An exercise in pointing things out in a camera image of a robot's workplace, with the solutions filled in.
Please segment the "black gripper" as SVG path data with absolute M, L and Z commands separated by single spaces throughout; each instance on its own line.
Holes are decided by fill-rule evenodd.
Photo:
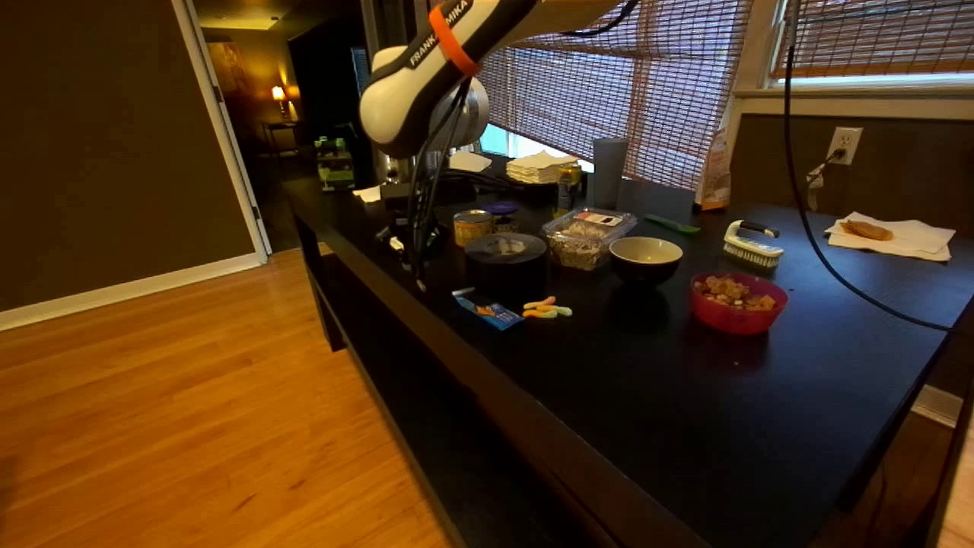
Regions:
M 434 215 L 440 162 L 421 159 L 412 172 L 408 213 L 385 240 L 394 262 L 416 290 L 429 287 L 432 262 L 443 251 L 443 223 Z

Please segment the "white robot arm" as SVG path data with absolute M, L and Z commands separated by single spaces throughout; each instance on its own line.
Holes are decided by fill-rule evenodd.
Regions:
M 437 172 L 434 140 L 457 128 L 485 58 L 536 33 L 582 33 L 620 0 L 434 0 L 405 45 L 376 49 L 358 94 L 358 124 L 374 149 L 405 166 L 405 265 L 423 276 Z

